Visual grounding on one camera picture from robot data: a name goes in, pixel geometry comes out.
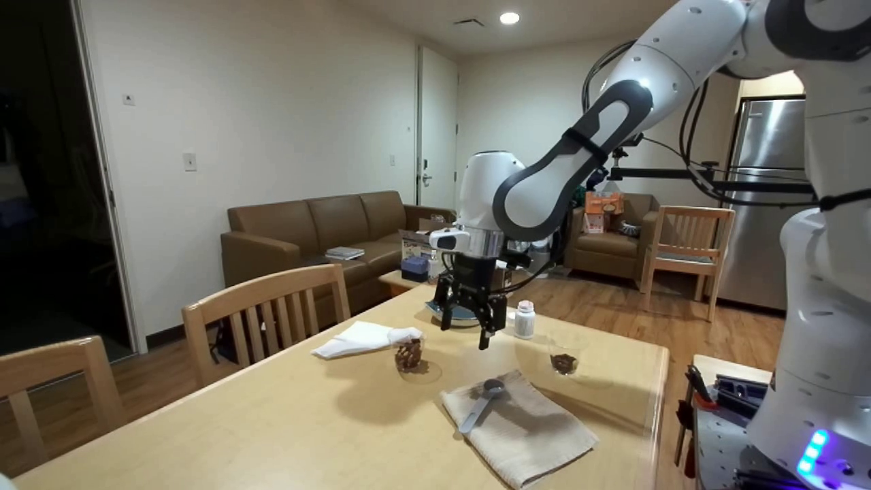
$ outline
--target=stainless steel refrigerator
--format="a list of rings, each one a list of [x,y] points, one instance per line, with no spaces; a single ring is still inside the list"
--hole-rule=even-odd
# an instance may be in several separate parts
[[[734,120],[728,181],[807,181],[803,171],[803,97],[742,97]],[[807,192],[726,192],[754,205],[810,202]],[[777,241],[788,215],[806,207],[734,205],[731,247],[724,260],[722,300],[787,309],[787,270]]]

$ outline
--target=ceiling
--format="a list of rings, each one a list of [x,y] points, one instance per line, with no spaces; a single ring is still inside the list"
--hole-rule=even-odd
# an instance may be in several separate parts
[[[671,0],[345,0],[454,54],[639,36]],[[500,26],[503,5],[520,24]]]

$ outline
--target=baseboard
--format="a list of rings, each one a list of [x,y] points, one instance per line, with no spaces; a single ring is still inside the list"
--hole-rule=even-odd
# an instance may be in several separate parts
[[[185,338],[185,326],[177,323],[177,326],[146,334],[143,345],[151,352],[151,349],[168,345],[175,339],[183,339],[183,338]]]

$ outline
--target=tabletop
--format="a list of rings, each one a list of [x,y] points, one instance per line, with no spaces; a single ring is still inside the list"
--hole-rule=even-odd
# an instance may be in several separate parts
[[[520,371],[588,424],[599,443],[530,488],[654,488],[667,349],[580,323],[537,318],[528,339],[441,331],[410,289],[353,318],[424,331],[421,373],[400,373],[395,349],[317,358],[313,349],[352,322],[251,365],[149,417],[17,478],[29,488],[503,488],[454,436],[441,392]],[[552,354],[573,354],[561,375]]]

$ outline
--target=chair backrest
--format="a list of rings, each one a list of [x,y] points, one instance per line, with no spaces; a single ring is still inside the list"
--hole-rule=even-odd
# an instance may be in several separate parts
[[[686,259],[722,259],[731,233],[726,207],[658,207],[650,250]]]
[[[101,338],[62,339],[0,356],[0,398],[7,398],[11,402],[25,441],[25,458],[47,458],[47,443],[40,437],[28,388],[70,373],[85,373],[98,421],[104,431],[113,428],[122,418],[122,409]]]
[[[338,264],[260,275],[187,304],[185,338],[198,384],[214,382],[222,371],[213,352],[214,328],[222,326],[237,362],[251,365],[316,334],[323,326],[317,322],[323,301],[331,304],[335,322],[352,316],[345,275]]]

